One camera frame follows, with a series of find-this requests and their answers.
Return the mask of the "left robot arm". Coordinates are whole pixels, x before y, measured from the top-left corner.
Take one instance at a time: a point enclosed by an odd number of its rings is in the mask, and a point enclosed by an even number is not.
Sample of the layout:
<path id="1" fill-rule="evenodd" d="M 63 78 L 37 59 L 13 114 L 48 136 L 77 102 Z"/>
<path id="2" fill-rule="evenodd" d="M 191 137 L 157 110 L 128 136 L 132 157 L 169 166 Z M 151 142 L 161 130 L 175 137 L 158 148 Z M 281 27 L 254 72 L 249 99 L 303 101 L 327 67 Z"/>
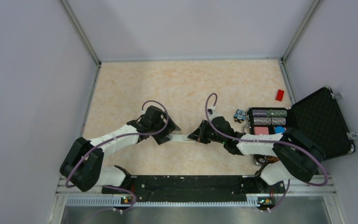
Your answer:
<path id="1" fill-rule="evenodd" d="M 180 127 L 165 111 L 151 105 L 138 119 L 111 133 L 91 140 L 80 137 L 72 144 L 59 169 L 67 179 L 65 186 L 86 192 L 95 185 L 108 185 L 125 193 L 131 187 L 129 173 L 119 166 L 103 168 L 104 158 L 149 137 L 161 145 L 170 141 L 169 135 L 175 131 L 180 131 Z"/>

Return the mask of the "white remote control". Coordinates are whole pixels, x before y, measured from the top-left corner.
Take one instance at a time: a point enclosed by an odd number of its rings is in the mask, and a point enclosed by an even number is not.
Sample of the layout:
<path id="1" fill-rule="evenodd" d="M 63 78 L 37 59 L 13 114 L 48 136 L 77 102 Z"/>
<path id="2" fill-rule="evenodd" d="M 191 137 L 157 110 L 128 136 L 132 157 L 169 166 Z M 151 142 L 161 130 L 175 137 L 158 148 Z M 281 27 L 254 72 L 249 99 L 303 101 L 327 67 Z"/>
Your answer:
<path id="1" fill-rule="evenodd" d="M 168 136 L 171 142 L 178 143 L 196 143 L 195 140 L 188 138 L 187 135 L 173 134 Z"/>

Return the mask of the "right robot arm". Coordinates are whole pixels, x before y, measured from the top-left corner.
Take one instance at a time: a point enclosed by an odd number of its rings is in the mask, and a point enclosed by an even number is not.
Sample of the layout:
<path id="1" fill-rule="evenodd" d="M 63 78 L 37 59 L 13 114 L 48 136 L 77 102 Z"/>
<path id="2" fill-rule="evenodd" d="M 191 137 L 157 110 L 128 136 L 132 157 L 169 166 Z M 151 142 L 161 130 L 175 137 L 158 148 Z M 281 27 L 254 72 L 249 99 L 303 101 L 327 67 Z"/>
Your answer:
<path id="1" fill-rule="evenodd" d="M 325 158 L 323 149 L 294 128 L 283 133 L 252 135 L 235 131 L 224 117 L 218 116 L 203 120 L 188 138 L 203 144 L 218 142 L 233 155 L 277 157 L 277 162 L 265 165 L 257 173 L 255 187 L 260 192 L 268 192 L 274 184 L 291 179 L 313 186 L 328 182 L 321 164 Z"/>

